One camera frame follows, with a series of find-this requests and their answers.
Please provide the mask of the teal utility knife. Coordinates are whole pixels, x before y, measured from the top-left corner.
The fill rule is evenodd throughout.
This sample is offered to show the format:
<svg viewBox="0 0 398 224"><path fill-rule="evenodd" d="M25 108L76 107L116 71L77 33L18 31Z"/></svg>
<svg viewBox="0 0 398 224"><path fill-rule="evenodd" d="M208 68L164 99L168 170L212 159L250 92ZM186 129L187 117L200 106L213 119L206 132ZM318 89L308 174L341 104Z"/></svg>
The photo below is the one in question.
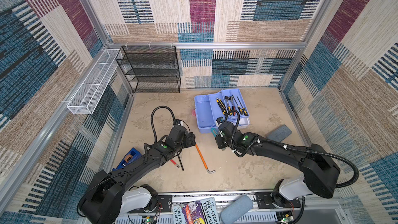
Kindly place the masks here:
<svg viewBox="0 0 398 224"><path fill-rule="evenodd" d="M214 137L217 137L220 133L219 130L216 128L211 128L211 133Z"/></svg>

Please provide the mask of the red handled hex key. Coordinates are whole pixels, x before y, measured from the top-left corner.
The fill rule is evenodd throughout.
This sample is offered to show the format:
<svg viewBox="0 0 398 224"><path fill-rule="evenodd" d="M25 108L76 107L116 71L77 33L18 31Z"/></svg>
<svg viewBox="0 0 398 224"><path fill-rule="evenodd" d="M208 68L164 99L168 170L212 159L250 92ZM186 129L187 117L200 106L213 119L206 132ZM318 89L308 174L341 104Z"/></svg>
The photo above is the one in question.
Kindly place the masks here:
<svg viewBox="0 0 398 224"><path fill-rule="evenodd" d="M170 162L171 162L173 165L175 165L177 168L180 169L180 165L179 165L177 162L175 162L173 159L171 159Z"/></svg>

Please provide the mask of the orange handled hex key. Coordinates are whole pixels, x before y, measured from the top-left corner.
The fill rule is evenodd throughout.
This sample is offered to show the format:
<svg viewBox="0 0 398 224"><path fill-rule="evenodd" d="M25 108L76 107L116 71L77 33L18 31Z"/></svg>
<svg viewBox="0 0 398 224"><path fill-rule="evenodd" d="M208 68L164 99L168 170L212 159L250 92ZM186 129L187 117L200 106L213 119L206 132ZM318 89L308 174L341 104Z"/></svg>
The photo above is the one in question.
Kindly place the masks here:
<svg viewBox="0 0 398 224"><path fill-rule="evenodd" d="M202 155L202 153L201 153L201 151L200 151L200 148L199 148L198 144L196 144L195 147L196 147L196 149L197 149L197 152L198 152L198 154L199 154L199 156L200 156L200 158L201 158L201 161L202 161L202 163L203 163L203 165L204 165L204 168L205 168L205 170L207 171L207 173L208 173L208 174L215 173L216 170L210 170L210 169L208 168L207 163L206 163L206 161L205 161L205 159L204 159L204 157L203 157L203 155Z"/></svg>

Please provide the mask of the long black screwdriver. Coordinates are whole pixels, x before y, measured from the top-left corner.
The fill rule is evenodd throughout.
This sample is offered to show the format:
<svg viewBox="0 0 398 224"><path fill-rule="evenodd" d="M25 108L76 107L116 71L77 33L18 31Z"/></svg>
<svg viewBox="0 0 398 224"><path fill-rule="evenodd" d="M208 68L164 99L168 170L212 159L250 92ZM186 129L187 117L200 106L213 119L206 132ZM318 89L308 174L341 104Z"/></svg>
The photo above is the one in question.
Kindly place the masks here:
<svg viewBox="0 0 398 224"><path fill-rule="evenodd" d="M243 106L242 106L242 104L240 102L239 97L238 96L237 97L233 96L233 97L234 97L234 99L236 101L236 104L238 105L238 109L239 109L240 114L243 115L244 114Z"/></svg>

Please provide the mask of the blue white plastic toolbox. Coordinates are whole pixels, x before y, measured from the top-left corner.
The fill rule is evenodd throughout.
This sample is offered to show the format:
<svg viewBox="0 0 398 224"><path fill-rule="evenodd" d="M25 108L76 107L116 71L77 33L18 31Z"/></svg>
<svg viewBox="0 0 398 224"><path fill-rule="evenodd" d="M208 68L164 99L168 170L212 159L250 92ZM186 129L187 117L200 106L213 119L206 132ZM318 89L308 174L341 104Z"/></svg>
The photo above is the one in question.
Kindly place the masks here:
<svg viewBox="0 0 398 224"><path fill-rule="evenodd" d="M217 128L216 119L218 117L225 117L225 115L222 113L222 111L216 101L216 98L221 99L227 109L227 103L224 99L225 96L228 96L228 97L229 96L232 96L232 97L240 96L243 99L243 95L242 95L241 91L237 88L221 90L217 93L211 93L211 94L206 94L206 95L197 95L194 97L195 115L196 115L198 129L199 129L200 133L202 133L202 134L210 133L211 128ZM236 123L237 117L239 116L240 121L239 121L238 127L239 128L248 127L250 125L249 116L241 115L234 97L233 97L233 101L234 101L236 110L238 111L238 114L236 114L236 116L233 116L233 115L228 116L228 121L230 121L232 123Z"/></svg>

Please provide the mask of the small yellow black screwdriver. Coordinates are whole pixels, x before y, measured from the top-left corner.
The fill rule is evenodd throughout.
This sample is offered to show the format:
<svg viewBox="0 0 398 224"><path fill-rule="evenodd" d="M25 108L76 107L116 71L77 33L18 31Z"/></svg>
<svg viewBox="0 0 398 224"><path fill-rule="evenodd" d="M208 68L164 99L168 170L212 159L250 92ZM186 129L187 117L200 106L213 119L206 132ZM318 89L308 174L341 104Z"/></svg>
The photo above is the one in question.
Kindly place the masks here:
<svg viewBox="0 0 398 224"><path fill-rule="evenodd" d="M243 106L244 116L249 116L249 115L248 115L248 112L247 112L247 110L246 110L246 108L245 108L243 99L242 99L240 96L238 96L238 97L239 97L240 102L241 102L241 104L242 104L242 106Z"/></svg>

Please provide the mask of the yellow handled ratchet wrench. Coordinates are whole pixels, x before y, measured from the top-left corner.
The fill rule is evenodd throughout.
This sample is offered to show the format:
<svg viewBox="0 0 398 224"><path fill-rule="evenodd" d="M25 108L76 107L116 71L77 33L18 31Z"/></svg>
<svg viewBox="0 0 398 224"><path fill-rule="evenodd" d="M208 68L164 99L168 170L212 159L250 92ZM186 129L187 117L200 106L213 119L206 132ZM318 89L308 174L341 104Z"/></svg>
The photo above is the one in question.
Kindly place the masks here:
<svg viewBox="0 0 398 224"><path fill-rule="evenodd" d="M230 106L230 101L229 101L229 97L228 96L225 96L224 97L224 99L225 99L225 101L226 101L226 103L227 103L227 110L228 110L228 114L229 115L233 115L230 111L232 110L232 107Z"/></svg>

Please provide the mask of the yellow black utility knife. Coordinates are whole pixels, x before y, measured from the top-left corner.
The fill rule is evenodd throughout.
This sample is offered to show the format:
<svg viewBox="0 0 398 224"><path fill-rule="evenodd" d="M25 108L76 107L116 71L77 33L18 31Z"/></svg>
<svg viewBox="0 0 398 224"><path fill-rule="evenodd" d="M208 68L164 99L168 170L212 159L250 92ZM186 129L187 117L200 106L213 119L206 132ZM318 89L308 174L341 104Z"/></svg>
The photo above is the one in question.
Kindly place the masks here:
<svg viewBox="0 0 398 224"><path fill-rule="evenodd" d="M223 103L222 100L219 99L219 98L216 98L216 101L217 101L217 104L219 105L219 107L220 107L222 113L226 116L228 112L227 112L227 109L226 109L224 103Z"/></svg>

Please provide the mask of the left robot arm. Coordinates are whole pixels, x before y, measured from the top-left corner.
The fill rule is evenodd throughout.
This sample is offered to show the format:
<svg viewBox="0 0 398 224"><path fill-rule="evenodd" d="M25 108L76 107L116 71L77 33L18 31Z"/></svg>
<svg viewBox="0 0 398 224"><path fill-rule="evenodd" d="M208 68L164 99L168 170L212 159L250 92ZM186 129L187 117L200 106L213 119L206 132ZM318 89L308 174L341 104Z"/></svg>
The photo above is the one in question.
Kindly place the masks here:
<svg viewBox="0 0 398 224"><path fill-rule="evenodd" d="M195 146L195 134L182 125L172 127L169 135L152 145L145 144L142 157L121 169L97 172L77 204L77 213L92 224L113 224L117 217L137 208L155 207L156 192L148 185L128 192L154 169L172 160L184 148Z"/></svg>

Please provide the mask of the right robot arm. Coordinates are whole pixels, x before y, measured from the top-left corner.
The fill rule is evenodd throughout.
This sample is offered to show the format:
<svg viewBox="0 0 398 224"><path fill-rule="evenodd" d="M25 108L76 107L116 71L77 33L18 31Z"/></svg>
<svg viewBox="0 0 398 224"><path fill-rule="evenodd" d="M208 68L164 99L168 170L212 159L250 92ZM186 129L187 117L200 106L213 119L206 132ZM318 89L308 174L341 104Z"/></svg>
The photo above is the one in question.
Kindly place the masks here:
<svg viewBox="0 0 398 224"><path fill-rule="evenodd" d="M337 188L354 184L359 178L357 166L350 160L326 152L321 146L293 146L272 141L255 133L235 134L220 132L215 137L219 149L231 148L238 157L245 155L267 157L298 169L301 174L291 179L281 179L274 187L270 198L276 208L307 195L330 199ZM352 178L339 183L341 169L339 160L351 167Z"/></svg>

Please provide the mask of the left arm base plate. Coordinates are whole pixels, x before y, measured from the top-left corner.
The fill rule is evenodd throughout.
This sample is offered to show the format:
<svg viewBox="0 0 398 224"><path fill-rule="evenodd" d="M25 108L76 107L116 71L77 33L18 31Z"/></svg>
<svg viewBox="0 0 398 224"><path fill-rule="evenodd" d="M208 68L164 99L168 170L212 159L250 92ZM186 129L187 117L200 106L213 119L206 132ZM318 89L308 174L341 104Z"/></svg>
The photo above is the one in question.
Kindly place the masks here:
<svg viewBox="0 0 398 224"><path fill-rule="evenodd" d="M159 195L157 197L157 204L155 207L147 209L135 209L129 211L129 214L154 214L158 211L158 209L160 209L160 213L168 213L172 211L172 202L172 195Z"/></svg>

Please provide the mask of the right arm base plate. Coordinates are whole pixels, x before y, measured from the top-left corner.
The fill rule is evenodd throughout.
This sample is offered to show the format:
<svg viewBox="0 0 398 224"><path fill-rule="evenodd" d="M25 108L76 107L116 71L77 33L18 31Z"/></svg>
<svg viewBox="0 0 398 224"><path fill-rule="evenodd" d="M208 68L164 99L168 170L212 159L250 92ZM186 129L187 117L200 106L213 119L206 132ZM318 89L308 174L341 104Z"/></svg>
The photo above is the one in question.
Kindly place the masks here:
<svg viewBox="0 0 398 224"><path fill-rule="evenodd" d="M286 200L279 194L273 195L271 191L260 191L254 194L259 209L277 209L277 208L301 208L301 202L298 198Z"/></svg>

